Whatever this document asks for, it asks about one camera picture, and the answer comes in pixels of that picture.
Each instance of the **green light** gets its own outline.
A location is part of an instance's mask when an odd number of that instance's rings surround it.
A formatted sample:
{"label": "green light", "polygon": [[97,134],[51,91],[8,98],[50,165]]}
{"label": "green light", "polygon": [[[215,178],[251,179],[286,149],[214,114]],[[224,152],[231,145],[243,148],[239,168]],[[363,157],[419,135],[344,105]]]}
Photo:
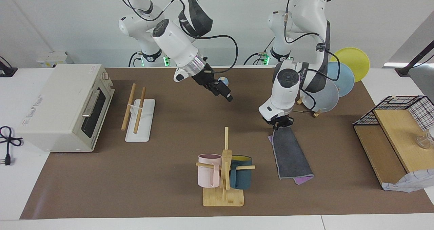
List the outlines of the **green light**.
{"label": "green light", "polygon": [[165,66],[169,66],[170,65],[170,58],[169,57],[163,56],[163,60],[164,60],[164,65]]}
{"label": "green light", "polygon": [[264,60],[264,65],[268,65],[268,62],[270,62],[270,57],[267,55],[267,58]]}

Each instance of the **white table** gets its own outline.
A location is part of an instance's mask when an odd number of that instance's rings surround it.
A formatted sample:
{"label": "white table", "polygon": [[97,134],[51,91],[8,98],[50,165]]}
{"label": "white table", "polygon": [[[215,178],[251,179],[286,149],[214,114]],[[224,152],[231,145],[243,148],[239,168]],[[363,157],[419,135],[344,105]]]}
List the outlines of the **white table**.
{"label": "white table", "polygon": [[[42,89],[52,69],[20,69],[14,78],[0,79],[2,102],[1,125],[16,127]],[[409,78],[400,78],[393,69],[371,69],[363,79],[372,100],[377,104],[389,95],[422,95]],[[0,145],[3,157],[6,145]],[[20,220],[21,212],[48,157],[38,148],[25,143],[11,149],[16,158],[13,166],[0,165],[0,229],[418,229],[431,230],[434,213],[393,215],[327,216],[225,216],[174,218],[94,218]],[[434,187],[425,189],[434,202]]]}

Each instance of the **yellow plate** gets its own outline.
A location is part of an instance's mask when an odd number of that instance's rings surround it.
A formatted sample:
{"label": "yellow plate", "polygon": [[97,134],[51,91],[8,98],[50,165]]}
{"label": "yellow plate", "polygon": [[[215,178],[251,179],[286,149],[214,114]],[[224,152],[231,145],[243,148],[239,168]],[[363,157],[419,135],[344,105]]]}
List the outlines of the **yellow plate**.
{"label": "yellow plate", "polygon": [[[369,71],[369,58],[358,48],[345,47],[336,51],[335,55],[339,58],[341,63],[346,64],[354,73],[354,82],[358,82],[368,74]],[[335,57],[331,57],[330,61],[338,61]]]}

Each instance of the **black wire rack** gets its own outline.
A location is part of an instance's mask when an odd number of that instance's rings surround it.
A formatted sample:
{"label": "black wire rack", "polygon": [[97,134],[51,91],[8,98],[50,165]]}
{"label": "black wire rack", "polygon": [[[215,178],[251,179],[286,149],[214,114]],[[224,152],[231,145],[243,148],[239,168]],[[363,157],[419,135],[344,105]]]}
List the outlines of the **black wire rack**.
{"label": "black wire rack", "polygon": [[353,126],[380,125],[374,110],[408,110],[422,131],[434,125],[434,104],[427,96],[388,96],[353,123]]}

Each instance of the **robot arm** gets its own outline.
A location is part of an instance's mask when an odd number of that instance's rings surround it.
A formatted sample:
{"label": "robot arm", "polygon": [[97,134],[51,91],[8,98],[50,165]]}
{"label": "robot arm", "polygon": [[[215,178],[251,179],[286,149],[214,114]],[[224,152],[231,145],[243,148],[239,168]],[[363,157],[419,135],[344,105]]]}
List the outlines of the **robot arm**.
{"label": "robot arm", "polygon": [[191,77],[215,96],[221,94],[229,102],[233,100],[231,90],[223,81],[214,78],[211,66],[205,62],[199,50],[175,23],[168,19],[162,20],[154,28],[152,37],[178,66],[174,76],[176,82]]}
{"label": "robot arm", "polygon": [[[157,23],[164,19],[160,7],[151,0],[127,0],[138,15],[127,15],[119,20],[121,32],[135,38],[141,48],[143,62],[146,66],[163,66],[164,61],[159,58],[162,54],[160,47],[155,43],[151,34]],[[180,23],[193,36],[203,36],[211,30],[212,20],[206,15],[197,0],[180,0],[183,10],[179,14]]]}
{"label": "robot arm", "polygon": [[145,66],[164,66],[164,60],[160,58],[162,51],[147,32],[153,27],[153,21],[144,21],[137,15],[127,15],[119,20],[121,32],[137,40]]}
{"label": "robot arm", "polygon": [[[328,54],[324,48],[330,48],[330,23],[324,14],[326,1],[329,0],[290,0],[288,13],[273,12],[269,17],[269,27],[276,36],[270,55],[281,62],[276,65],[271,97],[259,107],[259,112],[274,129],[292,125],[293,119],[288,117],[288,114],[292,111],[299,89],[315,93],[322,90],[326,84],[326,78],[316,73],[320,71],[327,75]],[[287,33],[318,34],[318,36],[312,35],[318,43],[314,63],[287,60],[291,49],[291,44],[287,42],[291,39],[285,39],[285,28]],[[276,78],[289,72],[297,73],[292,76],[285,75],[293,80],[291,87],[285,84],[284,81],[287,80]]]}

